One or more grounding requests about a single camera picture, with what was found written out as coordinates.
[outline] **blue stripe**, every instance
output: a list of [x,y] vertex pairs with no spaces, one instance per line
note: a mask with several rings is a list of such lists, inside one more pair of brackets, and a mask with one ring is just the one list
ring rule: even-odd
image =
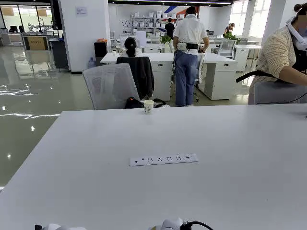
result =
[[170,6],[168,9],[165,11],[165,13],[170,13],[176,6]]

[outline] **electrical outlet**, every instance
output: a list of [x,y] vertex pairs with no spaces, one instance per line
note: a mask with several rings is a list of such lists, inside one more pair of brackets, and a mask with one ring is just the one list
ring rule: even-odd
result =
[[150,156],[130,158],[130,166],[153,165],[153,164],[175,164],[198,162],[196,154],[178,154],[168,156]]

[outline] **green plant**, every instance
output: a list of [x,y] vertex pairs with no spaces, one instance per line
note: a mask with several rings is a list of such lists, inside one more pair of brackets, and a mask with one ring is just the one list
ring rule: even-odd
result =
[[170,36],[166,35],[166,36],[161,37],[161,43],[162,44],[165,44],[167,42],[172,42],[172,38]]
[[236,44],[238,45],[240,42],[240,38],[236,38],[235,35],[232,34],[232,32],[228,32],[224,35],[224,38],[229,39],[229,40],[236,40]]

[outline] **wall sign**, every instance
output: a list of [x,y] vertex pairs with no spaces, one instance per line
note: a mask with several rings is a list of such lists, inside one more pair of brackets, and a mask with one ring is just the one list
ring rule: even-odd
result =
[[87,16],[87,8],[84,6],[76,6],[76,16]]

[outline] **blue jeans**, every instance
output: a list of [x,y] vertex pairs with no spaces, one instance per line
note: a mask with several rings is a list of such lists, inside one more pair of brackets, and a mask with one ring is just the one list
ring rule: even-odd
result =
[[194,81],[198,57],[178,51],[175,55],[176,105],[186,106],[193,102]]

